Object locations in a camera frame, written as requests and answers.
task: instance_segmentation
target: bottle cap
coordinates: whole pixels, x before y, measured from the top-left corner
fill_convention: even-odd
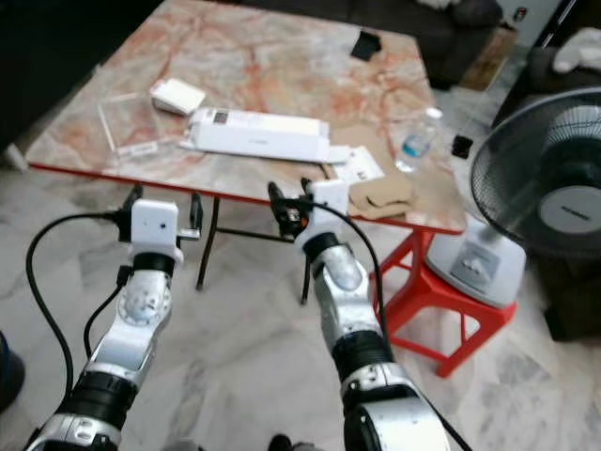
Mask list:
[[[438,108],[426,108],[425,115],[433,119],[442,119],[442,112]]]

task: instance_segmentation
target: electric fan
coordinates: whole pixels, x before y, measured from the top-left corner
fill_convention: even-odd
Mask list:
[[[503,308],[515,300],[528,249],[601,257],[601,87],[536,101],[486,139],[471,193],[488,224],[469,218],[439,235],[425,262],[451,286]]]

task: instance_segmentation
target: black table leg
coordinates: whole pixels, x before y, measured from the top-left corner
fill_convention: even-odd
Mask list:
[[[311,282],[311,262],[308,257],[304,258],[304,277],[302,280],[302,296],[300,297],[300,305],[307,304],[307,296],[309,295],[309,283]]]
[[[198,290],[200,290],[203,287],[203,283],[205,282],[205,273],[207,272],[210,249],[213,246],[213,240],[215,239],[215,233],[217,232],[217,220],[219,219],[220,202],[221,200],[219,197],[213,197],[213,212],[210,217],[210,227],[208,228],[207,243],[205,244],[205,250],[203,251],[203,259],[200,263],[198,279],[196,280],[196,289]]]

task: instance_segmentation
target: red plastic stool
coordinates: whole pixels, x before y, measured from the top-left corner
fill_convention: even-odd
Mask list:
[[[517,304],[504,309],[475,301],[470,296],[449,286],[423,264],[425,251],[432,241],[430,233],[414,231],[380,266],[382,275],[397,267],[411,271],[409,280],[386,304],[386,328],[396,346],[418,352],[440,362],[437,374],[448,377],[459,365],[468,359],[478,348],[507,324],[516,312]],[[413,253],[411,267],[402,259]],[[438,307],[453,310],[461,316],[461,343],[453,354],[447,356],[436,350],[398,338],[394,334],[425,307]],[[479,329],[466,336],[465,316],[476,319]]]

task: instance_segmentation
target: power cord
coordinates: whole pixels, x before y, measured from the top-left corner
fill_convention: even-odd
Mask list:
[[[92,347],[90,346],[90,330],[92,329],[92,324],[94,324],[94,321],[96,320],[98,315],[100,313],[102,313],[102,310],[104,310],[108,306],[108,304],[111,303],[111,301],[114,298],[116,298],[116,295],[119,294],[121,289],[123,287],[125,287],[125,285],[128,283],[128,279],[130,278],[131,271],[132,271],[131,266],[120,266],[119,267],[119,272],[117,273],[117,276],[116,276],[116,288],[109,295],[109,297],[106,298],[106,301],[101,303],[100,306],[96,310],[94,310],[94,313],[92,313],[90,318],[87,319],[87,323],[85,324],[85,327],[84,327],[84,348],[85,348],[85,357],[87,357],[88,359],[92,356]]]
[[[60,349],[63,351],[63,356],[65,357],[65,368],[67,369],[67,379],[65,381],[65,394],[63,395],[63,401],[67,400],[69,397],[71,388],[73,387],[73,358],[71,356],[71,351],[69,349],[69,344],[67,343],[67,339],[63,335],[62,331],[56,324],[52,314],[48,310],[46,303],[44,302],[41,294],[39,292],[38,283],[36,282],[36,276],[34,275],[34,267],[33,267],[33,258],[34,253],[36,252],[36,248],[40,240],[46,235],[50,230],[58,226],[59,224],[66,223],[67,221],[72,221],[76,219],[113,219],[114,214],[112,212],[102,212],[102,213],[82,213],[82,214],[72,214],[69,216],[64,216],[62,218],[58,218],[44,228],[41,229],[40,232],[34,237],[29,244],[29,248],[27,249],[27,255],[25,257],[25,273],[27,275],[27,282],[29,282],[29,287],[31,287],[31,292],[34,295],[34,299],[38,304],[39,310],[41,314],[48,322],[48,325],[52,329],[56,340],[60,346]]]
[[[389,351],[391,357],[393,357],[393,350],[391,348],[391,344],[388,339],[388,331],[386,329],[386,313],[385,313],[385,309],[384,309],[384,290],[382,287],[382,274],[381,274],[381,271],[379,268],[378,257],[376,256],[374,247],[372,246],[372,243],[369,241],[369,239],[367,238],[365,233],[359,228],[358,225],[355,224],[355,222],[352,219],[350,219],[344,213],[342,213],[341,211],[335,210],[331,207],[328,207],[325,204],[320,204],[318,202],[313,202],[311,200],[287,199],[287,198],[283,198],[281,200],[278,199],[278,200],[276,200],[276,202],[282,202],[283,205],[285,205],[287,207],[291,207],[291,208],[297,208],[298,206],[302,206],[305,208],[318,208],[318,209],[328,211],[331,214],[333,214],[334,216],[337,216],[338,218],[340,218],[347,225],[349,225],[355,232],[357,232],[357,235],[359,235],[359,237],[362,239],[363,243],[365,244],[365,247],[367,247],[367,250],[369,251],[369,255],[372,258],[372,262],[374,265],[374,276],[376,278],[376,293],[378,296],[379,323],[380,323],[380,327],[382,328],[382,335],[384,337],[384,340],[386,341],[386,346],[388,347],[388,351]],[[453,439],[459,445],[459,447],[463,451],[472,451],[471,447],[463,439],[463,437],[461,437],[459,432],[457,432],[456,429],[442,415],[442,413],[440,413],[438,411],[438,409],[436,409],[436,407],[434,407],[434,405],[432,404],[432,401],[430,401],[430,399],[428,399],[423,393],[422,393],[422,396],[424,397],[425,401],[430,405],[430,407],[432,408],[434,413],[437,415],[437,417],[439,418],[443,427],[446,429],[446,431],[449,433],[449,435],[451,435],[451,437],[453,437]]]

